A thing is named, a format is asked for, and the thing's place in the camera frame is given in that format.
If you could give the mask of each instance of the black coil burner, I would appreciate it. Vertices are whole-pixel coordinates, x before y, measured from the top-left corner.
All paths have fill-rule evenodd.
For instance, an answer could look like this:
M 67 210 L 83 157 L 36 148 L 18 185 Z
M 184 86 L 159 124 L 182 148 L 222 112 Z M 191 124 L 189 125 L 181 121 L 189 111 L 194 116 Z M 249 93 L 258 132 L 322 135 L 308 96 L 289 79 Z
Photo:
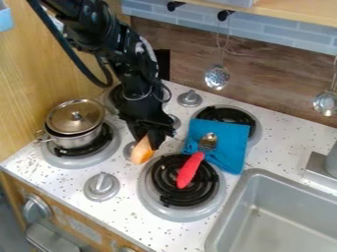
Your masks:
M 198 119 L 212 120 L 219 122 L 243 124 L 250 126 L 249 138 L 253 136 L 256 128 L 256 122 L 247 113 L 230 107 L 208 106 L 198 113 Z
M 112 140 L 112 137 L 112 129 L 106 123 L 103 123 L 101 126 L 101 133 L 89 145 L 74 149 L 63 149 L 60 147 L 55 147 L 53 150 L 58 157 L 81 157 L 97 152 L 108 142 L 110 142 Z
M 163 156 L 151 168 L 152 181 L 161 194 L 165 207 L 190 207 L 201 204 L 216 191 L 219 176 L 213 167 L 202 161 L 191 183 L 184 189 L 176 187 L 179 169 L 185 164 L 188 155 Z

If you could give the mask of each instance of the wooden shelf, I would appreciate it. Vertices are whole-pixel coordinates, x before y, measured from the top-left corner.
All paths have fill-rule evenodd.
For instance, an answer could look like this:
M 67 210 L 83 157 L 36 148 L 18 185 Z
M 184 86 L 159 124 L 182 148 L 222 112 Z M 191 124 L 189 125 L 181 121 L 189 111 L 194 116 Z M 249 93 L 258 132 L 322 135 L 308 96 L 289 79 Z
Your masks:
M 259 0 L 252 8 L 218 4 L 207 0 L 184 0 L 184 2 L 337 28 L 337 0 Z

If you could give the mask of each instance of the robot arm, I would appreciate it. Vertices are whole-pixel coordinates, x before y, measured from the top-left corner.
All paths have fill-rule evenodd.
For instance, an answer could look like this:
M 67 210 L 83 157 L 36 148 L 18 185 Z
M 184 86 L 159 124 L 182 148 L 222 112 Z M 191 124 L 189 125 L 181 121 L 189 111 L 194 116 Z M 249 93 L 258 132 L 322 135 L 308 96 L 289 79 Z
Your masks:
M 155 53 L 147 40 L 119 22 L 102 0 L 28 0 L 68 56 L 94 84 L 112 86 L 109 68 L 121 82 L 109 94 L 119 117 L 125 120 L 137 141 L 148 135 L 156 150 L 166 136 L 173 136 L 172 119 L 163 112 L 170 91 L 158 78 Z M 60 33 L 39 2 L 56 15 L 65 27 Z M 100 81 L 72 47 L 95 55 L 105 74 Z

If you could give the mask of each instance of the wooden cabinet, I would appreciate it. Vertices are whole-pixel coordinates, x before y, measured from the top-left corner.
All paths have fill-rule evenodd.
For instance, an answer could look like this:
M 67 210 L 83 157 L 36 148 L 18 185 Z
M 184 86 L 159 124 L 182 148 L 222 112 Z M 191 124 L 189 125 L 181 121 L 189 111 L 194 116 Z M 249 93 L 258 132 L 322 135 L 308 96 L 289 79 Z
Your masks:
M 26 229 L 26 223 L 21 214 L 21 208 L 25 202 L 24 195 L 32 193 L 38 195 L 51 208 L 52 218 L 50 221 L 53 224 L 71 233 L 94 249 L 102 252 L 118 252 L 121 247 L 126 247 L 137 252 L 145 251 L 129 240 L 122 238 L 5 172 L 0 172 L 0 182 L 23 229 Z
M 336 0 L 258 0 L 251 8 L 208 0 L 184 0 L 183 2 L 337 28 Z

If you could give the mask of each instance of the tile backsplash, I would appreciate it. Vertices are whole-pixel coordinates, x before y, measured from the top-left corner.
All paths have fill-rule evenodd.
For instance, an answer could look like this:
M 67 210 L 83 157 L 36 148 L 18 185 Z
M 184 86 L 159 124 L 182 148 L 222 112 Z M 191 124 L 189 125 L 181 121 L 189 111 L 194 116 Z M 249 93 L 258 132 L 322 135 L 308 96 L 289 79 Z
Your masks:
M 217 20 L 219 9 L 186 4 L 169 12 L 167 2 L 122 0 L 122 10 L 126 15 L 204 31 L 229 30 L 228 21 Z M 331 55 L 337 53 L 337 28 L 236 12 L 231 15 L 230 34 Z

